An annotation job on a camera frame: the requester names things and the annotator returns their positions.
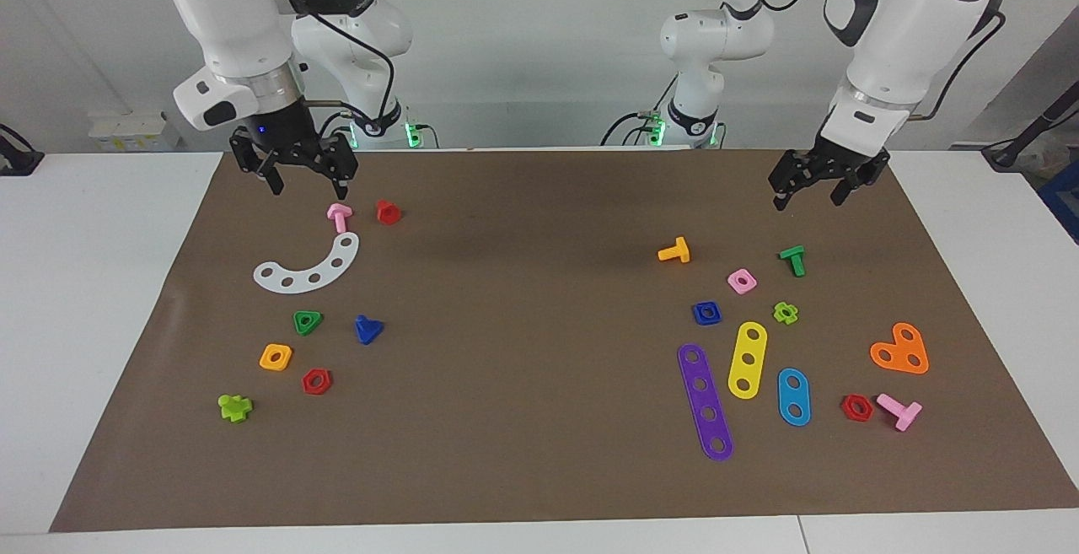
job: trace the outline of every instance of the pink square piece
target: pink square piece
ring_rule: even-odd
[[[735,289],[735,293],[745,295],[756,288],[756,279],[753,278],[753,274],[749,273],[749,270],[742,269],[728,275],[727,284],[730,285],[730,288]]]

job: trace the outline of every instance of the orange heart-shaped piece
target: orange heart-shaped piece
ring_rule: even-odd
[[[925,375],[929,371],[929,354],[921,334],[913,325],[905,322],[897,323],[891,328],[894,343],[873,343],[870,357],[875,365],[888,370],[902,370],[914,375]]]

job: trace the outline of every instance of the white curved piece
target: white curved piece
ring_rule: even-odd
[[[326,286],[341,276],[352,265],[359,252],[359,237],[346,231],[333,239],[333,247],[326,259],[317,266],[292,271],[281,267],[277,261],[267,261],[255,268],[255,282],[271,293],[299,295]]]

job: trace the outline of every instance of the yellow-orange square piece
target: yellow-orange square piece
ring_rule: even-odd
[[[281,343],[270,343],[262,351],[259,366],[267,370],[285,370],[290,360],[292,360],[292,348]]]

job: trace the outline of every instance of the blue triangle piece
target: blue triangle piece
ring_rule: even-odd
[[[380,321],[368,320],[366,315],[356,316],[356,338],[359,342],[367,346],[374,338],[382,334],[382,328],[385,326]]]

